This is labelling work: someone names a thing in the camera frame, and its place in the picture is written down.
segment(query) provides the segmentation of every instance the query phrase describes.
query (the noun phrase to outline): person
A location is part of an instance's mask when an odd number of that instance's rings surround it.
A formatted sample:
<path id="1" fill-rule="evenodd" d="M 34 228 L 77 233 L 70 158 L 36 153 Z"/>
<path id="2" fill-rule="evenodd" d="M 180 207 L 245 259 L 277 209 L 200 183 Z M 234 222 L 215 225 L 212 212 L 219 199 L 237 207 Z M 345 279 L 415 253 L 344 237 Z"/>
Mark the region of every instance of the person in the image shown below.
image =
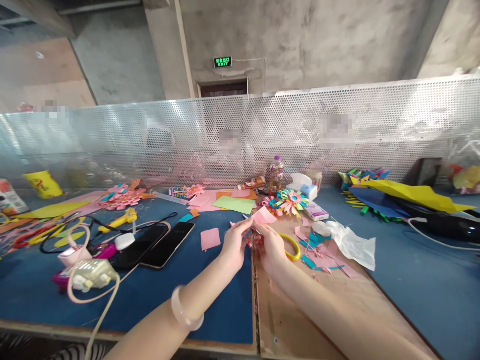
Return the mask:
<path id="1" fill-rule="evenodd" d="M 252 218 L 227 231 L 220 255 L 181 289 L 179 303 L 188 319 L 200 319 L 242 268 L 246 247 L 242 239 L 252 225 L 263 237 L 258 249 L 267 274 L 348 359 L 430 359 L 386 324 L 371 321 L 295 266 L 285 254 L 280 235 Z M 167 300 L 138 323 L 105 360 L 170 359 L 189 333 Z"/>

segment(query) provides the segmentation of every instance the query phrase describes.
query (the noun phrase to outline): green exit sign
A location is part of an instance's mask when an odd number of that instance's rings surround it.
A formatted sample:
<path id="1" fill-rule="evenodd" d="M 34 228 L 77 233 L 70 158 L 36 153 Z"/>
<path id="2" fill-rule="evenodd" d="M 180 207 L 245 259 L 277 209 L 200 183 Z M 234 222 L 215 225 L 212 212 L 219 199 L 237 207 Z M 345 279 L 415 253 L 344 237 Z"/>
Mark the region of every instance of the green exit sign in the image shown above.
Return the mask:
<path id="1" fill-rule="evenodd" d="M 213 59 L 213 65 L 215 69 L 217 68 L 224 68 L 224 67 L 231 67 L 232 66 L 232 57 L 216 57 Z"/>

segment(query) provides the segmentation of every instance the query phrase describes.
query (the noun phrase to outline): bracelet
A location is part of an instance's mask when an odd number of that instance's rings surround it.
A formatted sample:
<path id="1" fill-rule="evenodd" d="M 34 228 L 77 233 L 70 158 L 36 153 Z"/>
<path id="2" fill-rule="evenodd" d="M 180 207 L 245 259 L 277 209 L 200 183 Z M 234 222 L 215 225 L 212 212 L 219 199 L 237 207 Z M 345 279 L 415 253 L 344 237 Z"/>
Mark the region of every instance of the bracelet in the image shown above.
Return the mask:
<path id="1" fill-rule="evenodd" d="M 182 304 L 180 304 L 180 290 L 183 289 L 184 286 L 180 285 L 173 290 L 173 294 L 171 295 L 171 308 L 173 310 L 173 315 L 175 316 L 176 320 L 180 323 L 180 325 L 185 326 L 190 331 L 197 331 L 200 329 L 202 324 L 204 323 L 205 314 L 203 314 L 197 320 L 190 320 L 187 317 L 187 314 L 184 312 L 184 308 Z"/>

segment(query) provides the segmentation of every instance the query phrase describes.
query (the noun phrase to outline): hand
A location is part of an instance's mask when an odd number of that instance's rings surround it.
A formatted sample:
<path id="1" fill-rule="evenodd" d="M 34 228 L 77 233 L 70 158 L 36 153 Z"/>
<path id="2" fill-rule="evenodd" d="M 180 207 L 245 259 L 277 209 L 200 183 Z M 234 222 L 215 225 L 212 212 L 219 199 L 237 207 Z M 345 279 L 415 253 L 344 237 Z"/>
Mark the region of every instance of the hand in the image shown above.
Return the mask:
<path id="1" fill-rule="evenodd" d="M 260 251 L 260 259 L 263 268 L 268 274 L 275 271 L 277 266 L 288 263 L 285 253 L 285 243 L 282 237 L 269 225 L 253 221 L 253 227 L 260 232 L 263 245 L 257 249 Z"/>
<path id="2" fill-rule="evenodd" d="M 250 231 L 253 219 L 250 217 L 244 221 L 237 222 L 225 234 L 223 241 L 223 248 L 221 249 L 220 257 L 225 260 L 227 266 L 232 266 L 238 272 L 245 260 L 245 246 L 247 240 L 242 240 L 243 237 Z"/>

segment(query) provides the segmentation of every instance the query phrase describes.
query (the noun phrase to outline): scissors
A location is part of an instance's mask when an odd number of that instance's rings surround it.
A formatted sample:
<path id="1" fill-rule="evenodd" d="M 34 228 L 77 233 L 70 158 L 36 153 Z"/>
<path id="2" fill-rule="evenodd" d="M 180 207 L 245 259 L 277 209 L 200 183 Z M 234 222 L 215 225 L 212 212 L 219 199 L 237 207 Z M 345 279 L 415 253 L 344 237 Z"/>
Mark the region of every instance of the scissors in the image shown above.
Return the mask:
<path id="1" fill-rule="evenodd" d="M 245 219 L 248 219 L 248 216 L 246 216 L 244 214 L 242 214 L 242 215 Z M 262 235 L 258 230 L 255 230 L 253 227 L 251 228 L 251 230 L 252 230 L 252 232 L 257 233 L 258 235 Z M 299 244 L 288 235 L 281 234 L 281 233 L 279 233 L 278 235 L 280 235 L 280 237 L 282 239 L 289 241 L 292 244 L 293 249 L 295 250 L 295 255 L 292 255 L 287 250 L 285 250 L 286 256 L 292 261 L 300 260 L 300 258 L 302 257 L 302 251 L 300 250 Z"/>

